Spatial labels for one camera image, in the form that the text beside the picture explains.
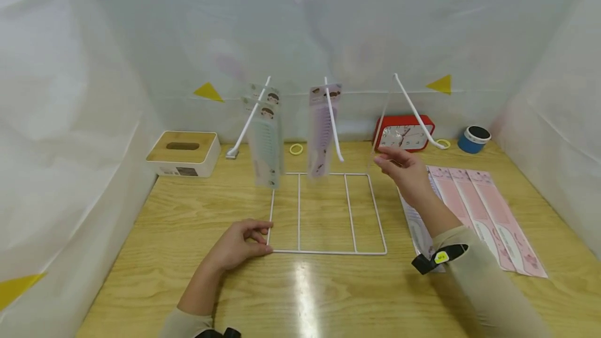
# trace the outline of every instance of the clock face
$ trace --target clock face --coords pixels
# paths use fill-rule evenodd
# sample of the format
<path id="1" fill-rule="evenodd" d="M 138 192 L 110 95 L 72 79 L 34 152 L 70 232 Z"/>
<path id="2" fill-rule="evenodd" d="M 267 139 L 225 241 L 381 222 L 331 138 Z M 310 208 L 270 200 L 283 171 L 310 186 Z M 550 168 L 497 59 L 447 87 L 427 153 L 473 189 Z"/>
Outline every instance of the clock face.
<path id="1" fill-rule="evenodd" d="M 427 124 L 428 132 L 432 125 Z M 379 147 L 399 147 L 402 149 L 422 149 L 428 138 L 419 125 L 390 125 L 382 131 Z"/>

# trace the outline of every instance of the white hanging rod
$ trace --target white hanging rod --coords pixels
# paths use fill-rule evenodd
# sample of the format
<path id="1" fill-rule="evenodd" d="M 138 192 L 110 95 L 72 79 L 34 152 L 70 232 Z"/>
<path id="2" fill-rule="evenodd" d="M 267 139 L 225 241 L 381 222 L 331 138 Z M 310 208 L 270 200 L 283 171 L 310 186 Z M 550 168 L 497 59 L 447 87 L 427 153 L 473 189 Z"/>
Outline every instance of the white hanging rod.
<path id="1" fill-rule="evenodd" d="M 323 81 L 325 85 L 328 85 L 328 77 L 324 77 Z M 336 145 L 336 153 L 338 153 L 339 160 L 344 162 L 342 152 L 340 151 L 340 142 L 338 140 L 338 132 L 336 130 L 336 121 L 334 120 L 334 111 L 332 109 L 332 100 L 330 99 L 330 89 L 326 86 L 326 98 L 328 98 L 328 109 L 330 110 L 330 120 L 332 120 L 332 132 L 334 133 L 334 144 Z"/>
<path id="2" fill-rule="evenodd" d="M 424 121 L 422 120 L 422 118 L 419 116 L 419 113 L 417 112 L 417 109 L 415 108 L 415 106 L 413 105 L 413 102 L 411 102 L 411 98 L 410 96 L 407 94 L 407 92 L 405 91 L 405 88 L 403 87 L 403 84 L 401 84 L 401 81 L 399 80 L 399 74 L 394 74 L 394 78 L 396 79 L 396 83 L 399 84 L 399 86 L 401 87 L 401 90 L 403 91 L 403 94 L 405 96 L 405 99 L 407 100 L 407 102 L 410 104 L 411 106 L 411 110 L 413 110 L 414 112 L 414 116 L 415 119 L 417 119 L 417 121 L 419 122 L 419 125 L 422 127 L 424 133 L 426 133 L 426 137 L 428 138 L 428 140 L 430 141 L 430 143 L 432 145 L 434 145 L 436 148 L 438 149 L 448 149 L 449 147 L 446 147 L 445 145 L 439 144 L 438 142 L 436 142 L 432 136 L 430 135 L 430 131 L 428 131 L 428 129 L 426 128 L 426 125 L 424 124 Z"/>
<path id="3" fill-rule="evenodd" d="M 269 81 L 271 81 L 271 76 L 269 76 L 267 78 L 267 81 L 265 82 L 265 86 L 269 85 Z M 258 101 L 261 101 L 262 95 L 264 93 L 265 93 L 265 88 L 263 88 L 261 90 L 261 94 L 259 94 Z M 238 140 L 236 141 L 236 144 L 234 145 L 233 148 L 230 148 L 227 151 L 227 153 L 225 153 L 226 159 L 234 160 L 238 156 L 238 149 L 240 148 L 240 144 L 242 143 L 242 139 L 244 139 L 244 135 L 246 134 L 246 131 L 248 131 L 248 126 L 250 125 L 250 121 L 253 119 L 253 116 L 255 115 L 255 112 L 257 112 L 257 108 L 258 107 L 259 107 L 259 103 L 257 102 L 255 104 L 255 106 L 253 107 L 253 111 L 250 112 L 250 116 L 248 117 L 248 120 L 246 120 L 246 124 L 244 125 L 244 128 L 242 128 L 242 133 L 240 133 L 240 137 L 238 137 Z"/>

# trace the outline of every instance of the yellow rubber band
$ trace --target yellow rubber band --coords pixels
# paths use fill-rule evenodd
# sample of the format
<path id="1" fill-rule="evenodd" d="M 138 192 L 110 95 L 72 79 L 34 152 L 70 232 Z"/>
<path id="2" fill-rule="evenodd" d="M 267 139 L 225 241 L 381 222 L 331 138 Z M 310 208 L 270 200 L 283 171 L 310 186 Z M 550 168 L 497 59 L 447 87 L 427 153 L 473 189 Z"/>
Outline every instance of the yellow rubber band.
<path id="1" fill-rule="evenodd" d="M 444 149 L 442 150 L 446 150 L 451 147 L 451 143 L 448 140 L 438 139 L 436 140 L 436 143 L 443 145 Z"/>
<path id="2" fill-rule="evenodd" d="M 292 150 L 294 148 L 299 148 L 299 150 L 295 152 L 295 151 Z M 292 145 L 290 147 L 290 154 L 292 154 L 292 155 L 300 155 L 303 150 L 304 150 L 304 148 L 302 147 L 301 144 L 294 144 L 294 145 Z"/>

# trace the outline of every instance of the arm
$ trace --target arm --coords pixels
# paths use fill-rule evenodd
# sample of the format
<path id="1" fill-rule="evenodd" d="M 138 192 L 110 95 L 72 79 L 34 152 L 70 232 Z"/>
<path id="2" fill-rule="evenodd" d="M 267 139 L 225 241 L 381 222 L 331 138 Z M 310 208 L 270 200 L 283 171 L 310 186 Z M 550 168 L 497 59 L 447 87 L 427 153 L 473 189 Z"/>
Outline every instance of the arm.
<path id="1" fill-rule="evenodd" d="M 233 223 L 211 248 L 194 272 L 177 308 L 167 317 L 161 338 L 194 338 L 213 326 L 213 307 L 224 273 L 248 258 L 273 252 L 263 235 L 271 222 L 244 220 Z"/>
<path id="2" fill-rule="evenodd" d="M 375 162 L 392 177 L 404 199 L 418 211 L 436 250 L 467 244 L 459 258 L 444 263 L 474 307 L 486 337 L 550 337 L 542 318 L 499 268 L 497 260 L 469 228 L 435 195 L 425 165 L 401 149 L 380 148 Z M 398 167 L 389 160 L 396 161 Z"/>

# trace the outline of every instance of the blue cylindrical container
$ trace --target blue cylindrical container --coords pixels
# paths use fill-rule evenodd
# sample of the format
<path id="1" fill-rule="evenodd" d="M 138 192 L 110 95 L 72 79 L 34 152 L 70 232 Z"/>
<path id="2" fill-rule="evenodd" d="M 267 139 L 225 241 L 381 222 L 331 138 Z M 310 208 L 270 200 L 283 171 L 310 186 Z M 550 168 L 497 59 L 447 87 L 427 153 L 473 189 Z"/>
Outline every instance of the blue cylindrical container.
<path id="1" fill-rule="evenodd" d="M 470 125 L 465 129 L 465 132 L 461 137 L 459 137 L 457 145 L 462 151 L 475 154 L 481 151 L 489 140 L 490 132 L 485 128 L 477 125 Z"/>

